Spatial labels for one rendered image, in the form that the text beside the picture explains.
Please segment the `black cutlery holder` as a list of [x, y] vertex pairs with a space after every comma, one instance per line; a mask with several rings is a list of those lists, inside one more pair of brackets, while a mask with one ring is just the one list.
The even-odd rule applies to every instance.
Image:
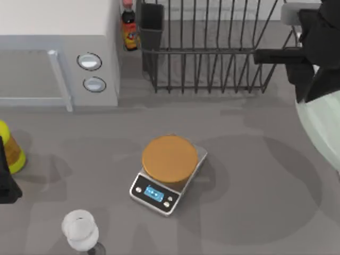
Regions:
[[164, 6], [141, 3], [139, 12], [139, 36], [143, 50], [159, 51], [164, 30]]

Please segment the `dark bottle with red cap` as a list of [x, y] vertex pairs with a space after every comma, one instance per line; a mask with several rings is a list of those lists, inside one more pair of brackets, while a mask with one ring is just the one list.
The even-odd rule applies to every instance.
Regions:
[[137, 36], [137, 25], [135, 11], [133, 10], [133, 0], [122, 0], [123, 12], [122, 21], [122, 37], [125, 49], [127, 51], [135, 51], [138, 49], [139, 38]]

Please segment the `orange-brown round block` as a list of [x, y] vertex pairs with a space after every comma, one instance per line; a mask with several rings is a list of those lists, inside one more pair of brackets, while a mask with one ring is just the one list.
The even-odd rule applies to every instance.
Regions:
[[179, 135], [162, 135], [144, 148], [141, 163], [154, 180], [165, 184], [186, 182], [199, 162], [195, 146]]

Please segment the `silver kitchen scale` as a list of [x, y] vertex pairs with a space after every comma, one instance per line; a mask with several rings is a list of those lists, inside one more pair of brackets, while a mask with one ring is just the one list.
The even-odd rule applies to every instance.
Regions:
[[162, 183], [153, 179], [142, 168], [130, 187], [130, 197], [164, 216], [171, 215], [208, 155], [205, 148], [197, 145], [194, 147], [198, 153], [198, 163], [187, 180], [170, 184]]

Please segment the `small round microwave knob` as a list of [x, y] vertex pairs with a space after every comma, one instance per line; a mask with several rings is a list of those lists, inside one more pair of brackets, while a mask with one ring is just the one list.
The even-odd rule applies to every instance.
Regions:
[[93, 93], [101, 93], [106, 89], [106, 82], [97, 76], [84, 79], [82, 84], [87, 91]]

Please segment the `large round microwave knob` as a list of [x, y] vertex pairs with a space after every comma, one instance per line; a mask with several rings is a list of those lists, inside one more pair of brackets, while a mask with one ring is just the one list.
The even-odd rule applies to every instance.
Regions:
[[95, 71], [102, 66], [101, 58], [94, 53], [86, 53], [76, 58], [79, 67], [86, 71]]

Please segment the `pale microwave oven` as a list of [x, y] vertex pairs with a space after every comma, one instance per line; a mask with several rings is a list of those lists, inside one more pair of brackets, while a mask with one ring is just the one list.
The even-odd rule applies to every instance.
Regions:
[[[54, 49], [61, 54], [72, 102], [76, 107], [118, 104], [120, 4], [117, 0], [0, 0], [0, 50]], [[78, 66], [77, 57], [94, 53], [102, 60], [95, 71]], [[100, 77], [101, 93], [87, 91], [83, 80]]]

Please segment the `microwave oven door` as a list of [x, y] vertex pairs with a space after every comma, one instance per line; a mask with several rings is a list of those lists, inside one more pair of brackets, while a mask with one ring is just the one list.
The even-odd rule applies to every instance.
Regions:
[[[66, 108], [48, 58], [48, 51], [0, 50], [0, 107]], [[71, 94], [61, 54], [58, 52], [58, 55]]]

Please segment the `clear wine glass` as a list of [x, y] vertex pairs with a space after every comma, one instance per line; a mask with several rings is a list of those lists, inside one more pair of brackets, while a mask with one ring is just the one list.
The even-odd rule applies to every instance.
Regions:
[[76, 255], [107, 255], [99, 241], [99, 228], [94, 216], [87, 210], [68, 212], [61, 223], [61, 230]]

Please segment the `yellow bottle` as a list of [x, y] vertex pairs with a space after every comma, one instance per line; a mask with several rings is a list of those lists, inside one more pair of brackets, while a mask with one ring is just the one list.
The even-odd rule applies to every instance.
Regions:
[[9, 126], [0, 120], [0, 136], [3, 140], [6, 160], [11, 174], [21, 171], [26, 164], [26, 155], [12, 135]]

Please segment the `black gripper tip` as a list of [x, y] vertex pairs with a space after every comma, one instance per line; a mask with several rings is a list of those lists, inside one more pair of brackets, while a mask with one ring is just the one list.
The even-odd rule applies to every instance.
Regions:
[[0, 205], [14, 204], [23, 193], [10, 173], [3, 139], [0, 136]]

